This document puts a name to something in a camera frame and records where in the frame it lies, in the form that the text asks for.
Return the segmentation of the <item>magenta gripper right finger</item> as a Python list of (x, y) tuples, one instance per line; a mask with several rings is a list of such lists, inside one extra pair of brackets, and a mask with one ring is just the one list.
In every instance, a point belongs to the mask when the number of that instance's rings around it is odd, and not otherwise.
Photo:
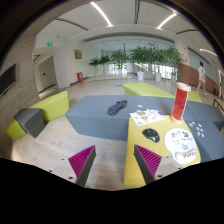
[(160, 180), (182, 169), (172, 157), (160, 156), (142, 146), (134, 146), (134, 156), (146, 184)]

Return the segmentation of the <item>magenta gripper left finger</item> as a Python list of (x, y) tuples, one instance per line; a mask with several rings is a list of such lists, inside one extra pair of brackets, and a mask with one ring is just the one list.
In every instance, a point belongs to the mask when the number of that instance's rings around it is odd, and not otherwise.
[(70, 158), (62, 158), (49, 172), (65, 180), (84, 187), (96, 157), (95, 146), (92, 145)]

